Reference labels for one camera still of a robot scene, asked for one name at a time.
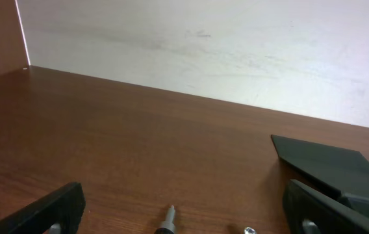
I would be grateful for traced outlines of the orange socket bit rail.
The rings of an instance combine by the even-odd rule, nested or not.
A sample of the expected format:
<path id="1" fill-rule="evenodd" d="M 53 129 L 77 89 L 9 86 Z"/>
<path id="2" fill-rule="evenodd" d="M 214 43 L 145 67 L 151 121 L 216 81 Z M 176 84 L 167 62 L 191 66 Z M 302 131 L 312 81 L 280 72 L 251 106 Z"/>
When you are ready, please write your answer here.
<path id="1" fill-rule="evenodd" d="M 257 232 L 252 227 L 246 227 L 244 229 L 244 234 L 257 234 Z"/>

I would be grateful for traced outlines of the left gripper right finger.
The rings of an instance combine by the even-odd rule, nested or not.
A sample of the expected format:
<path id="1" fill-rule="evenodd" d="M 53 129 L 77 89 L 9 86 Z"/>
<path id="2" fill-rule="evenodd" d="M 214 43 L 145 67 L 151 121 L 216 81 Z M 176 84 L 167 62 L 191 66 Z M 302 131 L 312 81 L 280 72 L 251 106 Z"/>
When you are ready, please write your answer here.
<path id="1" fill-rule="evenodd" d="M 369 217 L 291 180 L 283 194 L 283 209 L 291 233 L 369 234 Z"/>

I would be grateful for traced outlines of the black open gift box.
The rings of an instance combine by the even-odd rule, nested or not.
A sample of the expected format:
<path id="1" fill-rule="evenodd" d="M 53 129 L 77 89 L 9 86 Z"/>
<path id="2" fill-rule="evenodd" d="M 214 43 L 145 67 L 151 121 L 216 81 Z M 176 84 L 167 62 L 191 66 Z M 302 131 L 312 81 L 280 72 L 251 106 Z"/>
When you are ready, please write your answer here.
<path id="1" fill-rule="evenodd" d="M 272 136 L 278 157 L 308 186 L 369 217 L 369 162 L 354 150 Z"/>

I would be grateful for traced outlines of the yellow black screwdriver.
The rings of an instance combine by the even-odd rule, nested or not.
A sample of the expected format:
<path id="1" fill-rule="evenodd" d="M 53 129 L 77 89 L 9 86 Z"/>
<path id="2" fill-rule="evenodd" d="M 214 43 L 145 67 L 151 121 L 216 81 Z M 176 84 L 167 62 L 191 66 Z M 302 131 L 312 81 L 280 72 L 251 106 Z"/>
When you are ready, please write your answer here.
<path id="1" fill-rule="evenodd" d="M 175 207 L 171 205 L 166 213 L 164 221 L 155 230 L 154 234 L 175 234 Z"/>

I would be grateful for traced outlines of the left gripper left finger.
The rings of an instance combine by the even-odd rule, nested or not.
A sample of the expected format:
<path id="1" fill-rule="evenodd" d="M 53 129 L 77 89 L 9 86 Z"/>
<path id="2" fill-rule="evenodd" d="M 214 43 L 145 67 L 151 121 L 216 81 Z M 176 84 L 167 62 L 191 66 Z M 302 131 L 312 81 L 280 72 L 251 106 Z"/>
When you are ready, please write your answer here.
<path id="1" fill-rule="evenodd" d="M 85 206 L 81 184 L 71 182 L 0 220 L 0 234 L 39 234 L 54 224 L 76 234 Z"/>

